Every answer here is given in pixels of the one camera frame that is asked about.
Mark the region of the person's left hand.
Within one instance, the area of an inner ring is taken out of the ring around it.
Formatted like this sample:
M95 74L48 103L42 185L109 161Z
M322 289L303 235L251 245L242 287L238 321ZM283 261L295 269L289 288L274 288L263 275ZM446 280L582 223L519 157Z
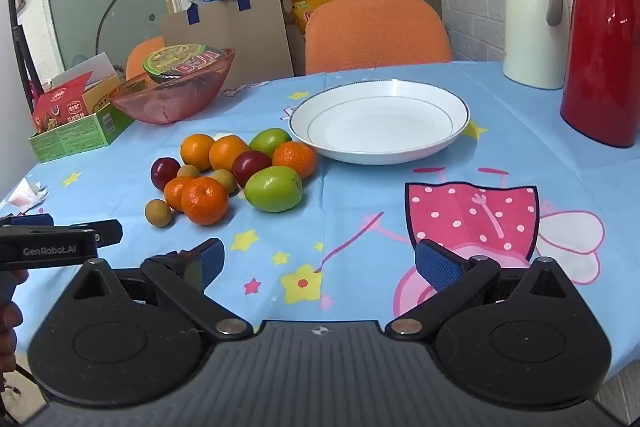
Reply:
M27 279L28 272L26 270L1 272L1 373L12 372L15 369L17 345L15 329L23 323L23 314L12 301L12 296L15 287L23 284Z

